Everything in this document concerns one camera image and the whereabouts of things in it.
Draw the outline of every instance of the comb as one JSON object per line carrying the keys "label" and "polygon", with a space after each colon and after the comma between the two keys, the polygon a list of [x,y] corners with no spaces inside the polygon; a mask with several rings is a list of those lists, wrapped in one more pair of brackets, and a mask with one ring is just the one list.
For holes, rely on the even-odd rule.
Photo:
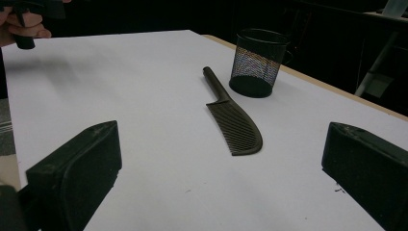
{"label": "comb", "polygon": [[262,148],[262,136],[249,115],[229,96],[209,67],[204,76],[218,100],[207,104],[233,156],[255,154]]}

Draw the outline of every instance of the mesh pen holder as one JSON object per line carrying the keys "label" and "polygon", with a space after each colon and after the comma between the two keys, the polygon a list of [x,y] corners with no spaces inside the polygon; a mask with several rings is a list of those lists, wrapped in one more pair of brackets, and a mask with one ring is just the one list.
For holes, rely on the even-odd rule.
{"label": "mesh pen holder", "polygon": [[271,95],[288,43],[285,36],[272,31],[239,31],[230,88],[249,97]]}

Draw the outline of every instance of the white paper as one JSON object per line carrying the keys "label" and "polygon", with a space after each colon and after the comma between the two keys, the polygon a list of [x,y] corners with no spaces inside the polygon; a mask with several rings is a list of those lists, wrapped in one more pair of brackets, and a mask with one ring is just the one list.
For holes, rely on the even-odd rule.
{"label": "white paper", "polygon": [[[234,50],[191,31],[37,39],[3,49],[24,172],[117,120],[123,169],[86,230],[382,230],[321,170],[330,121],[408,149],[408,123],[281,71],[272,96],[228,87]],[[232,157],[206,107],[209,66],[264,147]]]}

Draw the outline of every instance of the human hand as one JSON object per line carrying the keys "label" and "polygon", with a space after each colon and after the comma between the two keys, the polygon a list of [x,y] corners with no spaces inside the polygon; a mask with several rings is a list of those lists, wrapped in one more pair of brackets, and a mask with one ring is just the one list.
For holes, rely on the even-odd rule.
{"label": "human hand", "polygon": [[25,27],[21,26],[17,15],[11,13],[12,7],[5,7],[0,12],[0,47],[15,43],[13,35],[33,38],[51,38],[51,32],[44,28],[41,24],[42,16],[34,13],[24,13]]}

